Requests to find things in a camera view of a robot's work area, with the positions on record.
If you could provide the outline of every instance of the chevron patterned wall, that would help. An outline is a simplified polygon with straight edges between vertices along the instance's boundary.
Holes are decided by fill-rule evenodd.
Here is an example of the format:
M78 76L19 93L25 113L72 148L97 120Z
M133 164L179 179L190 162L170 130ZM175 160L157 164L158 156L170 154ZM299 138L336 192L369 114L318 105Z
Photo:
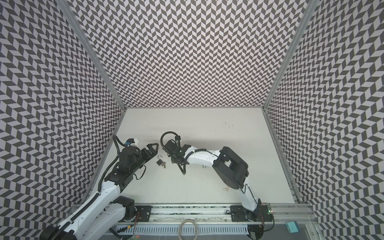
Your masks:
M0 3L0 238L79 203L121 110L52 0Z
M327 239L384 239L383 43L383 1L321 1L268 109Z
M308 0L69 0L130 107L261 106Z

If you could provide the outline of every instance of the turquoise object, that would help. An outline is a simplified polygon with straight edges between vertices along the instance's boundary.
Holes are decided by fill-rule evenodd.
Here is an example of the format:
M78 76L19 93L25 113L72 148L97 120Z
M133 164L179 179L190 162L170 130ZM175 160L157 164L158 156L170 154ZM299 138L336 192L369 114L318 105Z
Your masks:
M299 232L299 226L296 221L287 222L285 225L287 226L289 233Z

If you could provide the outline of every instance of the black mounting plate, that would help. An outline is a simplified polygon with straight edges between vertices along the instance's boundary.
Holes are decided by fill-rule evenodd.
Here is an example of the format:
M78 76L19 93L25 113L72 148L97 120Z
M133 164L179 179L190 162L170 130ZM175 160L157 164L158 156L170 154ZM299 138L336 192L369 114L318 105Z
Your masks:
M230 206L231 209L231 219L232 222L253 222L251 220L247 220L245 217L246 211L250 212L249 210L243 208L241 205L232 205ZM264 216L264 222L272 222L272 216L268 214L268 206L262 205L262 211L263 211L263 216ZM257 216L257 222L263 221L261 214Z
M149 217L151 216L152 206L143 205L143 206L135 206L137 210L140 212L138 222L149 222Z

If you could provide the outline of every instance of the gray panel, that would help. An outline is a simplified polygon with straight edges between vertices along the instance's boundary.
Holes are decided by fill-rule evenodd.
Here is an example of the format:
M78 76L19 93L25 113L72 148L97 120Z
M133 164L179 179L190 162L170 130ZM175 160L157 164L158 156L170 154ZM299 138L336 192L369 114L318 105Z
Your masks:
M268 108L327 239L383 239L383 9L322 1Z
M25 239L81 201L121 110L53 1L0 11L0 236Z
M128 107L261 106L308 0L69 1Z

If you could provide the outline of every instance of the patterned wall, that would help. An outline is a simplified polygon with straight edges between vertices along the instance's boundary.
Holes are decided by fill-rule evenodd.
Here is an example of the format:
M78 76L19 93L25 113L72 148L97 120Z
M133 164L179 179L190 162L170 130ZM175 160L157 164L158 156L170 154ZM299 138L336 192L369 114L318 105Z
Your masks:
M384 239L383 42L383 1L321 1L268 109L327 239Z
M69 0L127 106L261 106L308 0Z
M25 239L79 203L121 111L52 0L0 12L0 236Z

